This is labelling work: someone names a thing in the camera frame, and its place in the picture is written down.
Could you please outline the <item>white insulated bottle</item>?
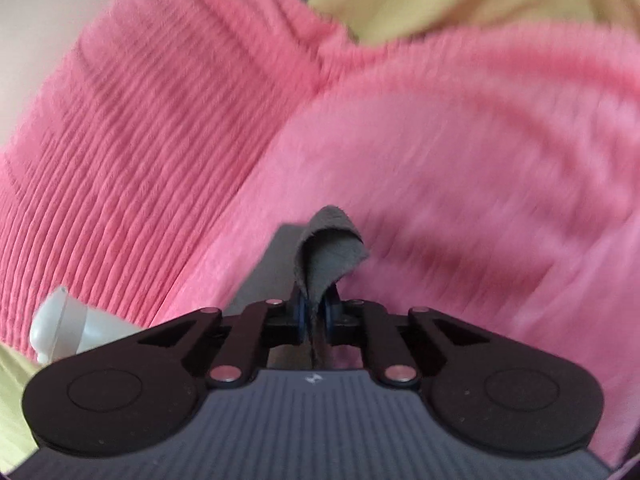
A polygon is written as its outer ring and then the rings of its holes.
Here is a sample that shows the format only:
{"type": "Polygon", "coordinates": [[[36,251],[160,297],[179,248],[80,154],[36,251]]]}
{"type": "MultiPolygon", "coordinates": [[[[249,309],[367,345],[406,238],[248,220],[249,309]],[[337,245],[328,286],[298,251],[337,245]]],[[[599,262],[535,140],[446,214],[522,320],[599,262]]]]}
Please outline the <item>white insulated bottle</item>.
{"type": "Polygon", "coordinates": [[[28,333],[28,341],[42,366],[109,344],[141,328],[74,298],[58,286],[40,304],[28,333]]]}

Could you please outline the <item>grey cleaning cloth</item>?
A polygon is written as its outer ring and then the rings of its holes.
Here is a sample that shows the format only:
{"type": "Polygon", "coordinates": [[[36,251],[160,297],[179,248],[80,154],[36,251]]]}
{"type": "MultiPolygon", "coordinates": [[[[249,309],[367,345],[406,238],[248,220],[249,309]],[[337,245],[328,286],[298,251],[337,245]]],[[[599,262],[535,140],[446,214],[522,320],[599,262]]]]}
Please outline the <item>grey cleaning cloth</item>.
{"type": "Polygon", "coordinates": [[[307,224],[285,223],[235,292],[226,312],[248,304],[287,299],[288,315],[303,325],[302,343],[277,344],[267,363],[277,370],[331,366],[329,341],[342,314],[337,282],[368,258],[361,235],[337,206],[325,206],[307,224]]]}

